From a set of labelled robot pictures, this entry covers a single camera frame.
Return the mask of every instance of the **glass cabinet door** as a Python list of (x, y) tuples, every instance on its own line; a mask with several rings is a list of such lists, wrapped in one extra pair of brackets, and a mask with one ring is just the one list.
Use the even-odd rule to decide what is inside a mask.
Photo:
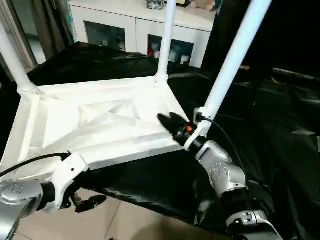
[(136, 19), (83, 7), (70, 6), (80, 42), (136, 52)]
[[(164, 24), (137, 19), (136, 29), (137, 52), (159, 58)], [(210, 32), (174, 25), (169, 61), (200, 68), (209, 37)]]
[(126, 31), (123, 28), (84, 21), (88, 43), (126, 51)]
[[(160, 36), (148, 34), (147, 54), (149, 56), (153, 56), (156, 59), (160, 57), (161, 41), (162, 38)], [(169, 62), (189, 65), (193, 49), (193, 43), (172, 39)]]

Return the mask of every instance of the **tiled floor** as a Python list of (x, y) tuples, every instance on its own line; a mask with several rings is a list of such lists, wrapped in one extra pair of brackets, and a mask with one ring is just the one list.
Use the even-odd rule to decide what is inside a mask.
[[(96, 193), (80, 191), (83, 199)], [(228, 238), (109, 197), (97, 208), (75, 213), (37, 212), (22, 219), (14, 240), (227, 240)]]

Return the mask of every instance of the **black plastic sheet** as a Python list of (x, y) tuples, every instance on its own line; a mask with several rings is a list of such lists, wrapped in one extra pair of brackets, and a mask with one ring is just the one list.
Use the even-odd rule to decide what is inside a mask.
[[(77, 43), (29, 77), (36, 85), (76, 83), (152, 76), (157, 66), (156, 60), (140, 54)], [(169, 86), (192, 119), (214, 81), (192, 67), (170, 64), (168, 72)], [(248, 185), (266, 203), (285, 239), (320, 239), (320, 84), (279, 75), (274, 79), (261, 80), (240, 71), (215, 119), (240, 159), (219, 129), (212, 127), (208, 138), (243, 167)], [(172, 152), (94, 170), (78, 182), (191, 225), (226, 233), (219, 199), (190, 153)]]

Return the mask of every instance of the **white metal frame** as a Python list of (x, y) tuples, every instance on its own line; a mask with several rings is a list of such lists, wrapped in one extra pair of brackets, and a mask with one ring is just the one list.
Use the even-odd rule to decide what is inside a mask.
[[(251, 0), (209, 97), (204, 107), (197, 110), (203, 117), (215, 119), (271, 3), (272, 0)], [(198, 136), (206, 136), (210, 127), (209, 121), (200, 122), (194, 134), (185, 143), (184, 149), (189, 150), (191, 143)]]
[[(264, 19), (264, 16), (271, 2), (272, 0), (252, 0), (251, 1), (251, 4), (242, 21), (240, 29), (226, 57), (223, 67), (221, 68), (220, 74), (218, 75), (217, 80), (206, 101), (206, 104), (204, 107), (200, 108), (199, 110), (204, 117), (207, 117), (211, 120), (215, 118), (221, 106), (221, 103), (224, 100), (229, 90), (229, 87), (255, 37), (255, 34), (257, 33), (260, 27), (262, 20)], [(124, 98), (126, 98), (127, 95), (133, 94), (131, 91), (131, 88), (128, 89), (128, 86), (134, 85), (133, 90), (136, 91), (137, 86), (141, 87), (144, 85), (142, 83), (145, 83), (146, 85), (151, 86), (151, 88), (149, 88), (151, 92), (148, 92), (149, 93), (148, 96), (150, 100), (154, 97), (153, 93), (156, 93), (157, 95), (159, 95), (160, 98), (167, 101), (162, 105), (160, 104), (161, 105), (160, 108), (157, 108), (157, 109), (160, 109), (160, 112), (161, 112), (161, 109), (164, 107), (167, 109), (167, 111), (176, 112), (186, 118), (185, 113), (181, 109), (178, 101), (176, 100), (175, 96), (173, 95), (172, 91), (170, 90), (167, 84), (167, 80), (168, 80), (167, 67), (168, 67), (168, 59), (169, 59), (169, 52), (170, 52), (170, 45), (171, 45), (175, 9), (176, 9), (176, 0), (169, 0), (167, 4), (167, 10), (166, 10), (167, 15), (166, 15), (166, 21), (164, 25), (164, 35), (162, 38), (162, 44), (161, 44), (161, 50), (160, 50), (158, 72), (155, 76), (132, 78), (132, 79), (97, 81), (97, 82), (83, 82), (83, 83), (74, 83), (74, 84), (61, 84), (61, 85), (53, 85), (53, 86), (36, 87), (33, 83), (30, 82), (26, 73), (24, 72), (22, 64), (20, 63), (17, 55), (15, 54), (8, 40), (8, 37), (5, 33), (5, 30), (2, 24), (0, 24), (0, 40), (1, 40), (0, 51), (5, 61), (7, 62), (7, 65), (10, 71), (12, 72), (12, 75), (15, 81), (17, 82), (18, 92), (22, 96), (21, 103), (19, 105), (19, 109), (17, 112), (17, 117), (14, 121), (14, 125), (12, 127), (8, 144), (4, 153), (4, 155), (7, 156), (8, 161), (13, 161), (13, 159), (15, 159), (13, 157), (13, 155), (15, 154), (14, 152), (17, 151), (15, 149), (15, 145), (17, 144), (19, 139), (22, 139), (20, 140), (21, 142), (20, 144), (22, 147), (19, 150), (20, 153), (18, 154), (18, 157), (23, 158), (24, 156), (25, 157), (27, 156), (26, 153), (23, 154), (23, 152), (26, 151), (26, 147), (27, 147), (26, 144), (24, 143), (25, 142), (30, 143), (31, 141), (39, 141), (39, 138), (42, 137), (39, 132), (35, 134), (36, 136), (32, 136), (30, 132), (32, 129), (32, 126), (36, 125), (35, 109), (39, 107), (39, 104), (40, 104), (39, 100), (40, 99), (46, 100), (49, 98), (52, 100), (52, 102), (55, 103), (55, 101), (57, 99), (59, 100), (59, 98), (62, 98), (62, 100), (65, 98), (68, 99), (68, 96), (72, 93), (72, 91), (74, 91), (74, 93), (77, 96), (75, 97), (75, 99), (69, 102), (66, 101), (65, 104), (72, 104), (72, 102), (77, 103), (78, 101), (85, 99), (85, 95), (87, 92), (94, 89), (100, 90), (101, 88), (103, 88), (104, 85), (107, 85), (110, 91), (108, 92), (108, 94), (105, 94), (103, 92), (100, 93), (100, 96), (102, 96), (102, 98), (110, 98), (112, 96), (118, 95), (117, 92), (114, 92), (114, 91), (117, 91), (117, 89), (122, 89), (121, 93), (124, 96)], [(89, 100), (95, 101), (94, 98), (96, 96), (97, 98), (99, 98), (99, 92), (97, 94), (92, 95)], [(148, 115), (149, 112), (151, 112), (152, 115), (153, 114), (156, 115), (157, 113), (156, 112), (154, 113), (155, 111), (154, 108), (156, 108), (156, 106), (155, 105), (153, 106), (153, 104), (158, 105), (158, 102), (156, 100), (149, 102), (148, 99), (147, 100), (143, 99), (143, 105), (140, 106), (142, 107), (143, 114)], [(23, 119), (26, 119), (27, 115), (30, 121), (24, 122)], [(107, 112), (106, 114), (103, 115), (103, 117), (110, 116), (110, 115), (112, 115), (113, 120), (115, 120), (114, 119), (115, 116), (113, 112)], [(96, 123), (99, 120), (100, 118), (98, 117), (97, 119), (89, 122), (89, 125), (87, 125), (87, 127), (89, 127), (90, 131), (92, 131), (92, 127), (95, 127), (93, 123)], [(116, 116), (115, 122), (116, 123), (123, 122), (131, 126), (141, 125), (141, 123), (138, 123), (137, 119), (134, 119), (132, 121), (129, 119), (123, 119), (123, 116)], [(58, 126), (58, 128), (65, 127), (63, 125), (64, 123), (62, 122)], [(198, 125), (198, 128), (195, 131), (195, 133), (189, 138), (184, 148), (188, 150), (190, 144), (193, 142), (193, 140), (197, 136), (199, 135), (205, 136), (210, 128), (210, 125), (211, 125), (210, 122), (202, 121)], [(143, 122), (142, 122), (142, 128), (143, 129), (146, 128), (146, 125)], [(80, 135), (82, 135), (87, 131), (88, 131), (88, 128), (79, 131), (79, 133)], [(176, 147), (173, 145), (173, 140), (171, 139), (170, 136), (167, 136), (167, 138), (163, 138), (163, 135), (160, 138), (158, 138), (158, 136), (159, 136), (158, 133), (152, 134), (150, 135), (149, 138), (147, 138), (147, 141), (144, 141), (142, 143), (138, 141), (140, 143), (137, 145), (138, 149), (130, 149), (130, 147), (133, 147), (133, 145), (130, 145), (130, 144), (118, 146), (117, 143), (115, 143), (116, 145), (113, 145), (111, 146), (112, 148), (110, 148), (110, 150), (112, 150), (113, 148), (118, 147), (118, 151), (116, 152), (117, 156), (113, 156), (113, 158), (111, 157), (113, 161), (116, 161), (116, 163), (113, 163), (113, 164), (119, 163), (117, 162), (117, 160), (121, 157), (124, 157), (122, 158), (122, 162), (123, 161), (127, 162), (127, 161), (132, 161), (140, 158), (150, 157), (152, 155), (162, 154), (165, 152), (175, 151), (179, 149), (177, 147), (177, 144), (175, 145)], [(158, 148), (153, 147), (154, 151), (150, 152), (152, 143), (154, 146), (158, 146)], [(125, 156), (121, 156), (122, 154), (125, 154), (126, 151), (128, 152), (128, 150), (129, 150), (129, 154)], [(89, 163), (90, 167), (92, 165), (95, 165), (95, 168), (110, 166), (110, 162), (107, 163), (106, 161), (97, 161), (97, 159), (95, 159), (94, 157), (92, 158), (92, 155), (94, 155), (94, 156), (98, 156), (97, 157), (98, 159), (104, 160), (105, 155), (108, 155), (108, 151), (105, 150), (105, 145), (94, 146), (94, 149), (90, 148), (89, 151), (84, 151), (80, 153), (80, 155), (85, 159), (87, 163)]]

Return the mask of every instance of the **black cable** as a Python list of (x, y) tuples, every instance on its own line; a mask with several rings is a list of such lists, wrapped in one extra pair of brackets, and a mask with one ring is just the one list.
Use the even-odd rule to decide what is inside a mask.
[[(238, 150), (237, 150), (236, 146), (234, 145), (234, 143), (232, 142), (231, 138), (229, 137), (228, 133), (226, 133), (226, 131), (225, 131), (218, 123), (216, 123), (215, 121), (213, 121), (213, 120), (211, 120), (211, 119), (209, 119), (209, 118), (206, 118), (206, 117), (204, 117), (204, 116), (200, 116), (199, 119), (200, 119), (200, 120), (208, 121), (208, 122), (216, 125), (216, 126), (223, 132), (223, 134), (226, 136), (227, 140), (230, 142), (230, 144), (231, 144), (231, 146), (232, 146), (232, 148), (233, 148), (233, 151), (234, 151), (236, 157), (237, 157), (238, 160), (239, 160), (239, 163), (240, 163), (240, 165), (241, 165), (241, 168), (244, 170), (245, 168), (244, 168), (243, 162), (242, 162), (242, 160), (241, 160), (241, 158), (240, 158), (240, 155), (239, 155), (239, 153), (238, 153)], [(253, 181), (257, 182), (257, 183), (258, 183), (267, 193), (269, 193), (270, 196), (271, 196), (271, 191), (269, 190), (269, 188), (268, 188), (267, 186), (265, 186), (265, 184), (264, 184), (263, 182), (257, 180), (254, 176), (249, 175), (249, 177), (250, 177), (250, 179), (252, 179)]]
[(237, 150), (236, 146), (234, 145), (234, 143), (232, 142), (231, 138), (229, 137), (228, 133), (226, 133), (226, 131), (218, 123), (216, 123), (215, 121), (211, 120), (210, 118), (207, 118), (207, 117), (204, 117), (204, 116), (200, 116), (199, 119), (200, 120), (206, 120), (206, 121), (216, 125), (223, 132), (223, 134), (225, 135), (226, 139), (231, 144), (231, 146), (233, 148), (233, 151), (234, 151), (236, 157), (238, 158), (239, 163), (241, 164), (242, 169), (244, 169), (244, 166), (243, 166), (243, 163), (241, 161), (241, 158), (240, 158), (240, 155), (238, 153), (238, 150)]
[(38, 156), (32, 159), (29, 159), (27, 161), (21, 162), (15, 166), (12, 166), (6, 170), (4, 170), (3, 172), (0, 173), (0, 178), (3, 177), (4, 175), (7, 175), (9, 173), (11, 173), (14, 170), (17, 170), (25, 165), (34, 163), (36, 161), (42, 160), (42, 159), (48, 159), (48, 158), (53, 158), (53, 157), (61, 157), (62, 160), (66, 159), (67, 157), (69, 157), (71, 155), (71, 153), (52, 153), (52, 154), (48, 154), (48, 155), (43, 155), (43, 156)]
[(185, 79), (185, 78), (192, 78), (192, 77), (201, 77), (204, 79), (210, 79), (210, 77), (205, 76), (199, 72), (173, 73), (169, 75), (168, 79)]

